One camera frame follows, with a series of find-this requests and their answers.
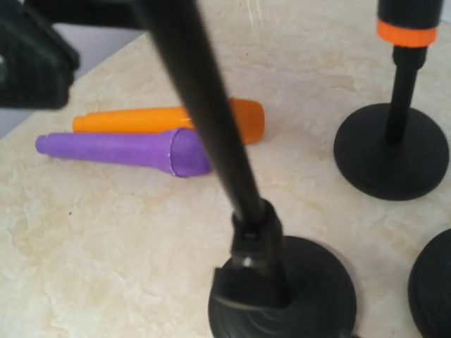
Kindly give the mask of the purple toy microphone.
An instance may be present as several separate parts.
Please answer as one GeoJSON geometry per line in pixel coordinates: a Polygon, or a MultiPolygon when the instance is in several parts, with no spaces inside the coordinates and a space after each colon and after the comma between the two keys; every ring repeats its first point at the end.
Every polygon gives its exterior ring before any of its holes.
{"type": "Polygon", "coordinates": [[[149,167],[176,177],[211,172],[196,132],[179,128],[157,134],[51,133],[36,150],[54,158],[149,167]]]}

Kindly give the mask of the orange toy microphone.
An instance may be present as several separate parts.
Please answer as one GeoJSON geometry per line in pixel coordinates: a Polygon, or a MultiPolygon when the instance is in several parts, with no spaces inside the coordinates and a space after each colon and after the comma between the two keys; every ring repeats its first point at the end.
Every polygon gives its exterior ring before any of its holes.
{"type": "MultiPolygon", "coordinates": [[[[251,144],[264,136],[263,106],[247,99],[229,99],[242,142],[251,144]]],[[[160,133],[178,128],[194,129],[183,107],[143,108],[125,111],[88,113],[73,119],[74,132],[90,133],[160,133]]]]}

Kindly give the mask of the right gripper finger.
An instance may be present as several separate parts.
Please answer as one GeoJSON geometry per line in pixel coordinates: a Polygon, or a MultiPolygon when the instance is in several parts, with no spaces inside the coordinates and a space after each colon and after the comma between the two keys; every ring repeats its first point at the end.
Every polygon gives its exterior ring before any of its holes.
{"type": "Polygon", "coordinates": [[[35,9],[1,2],[1,107],[60,109],[80,57],[35,9]]]}

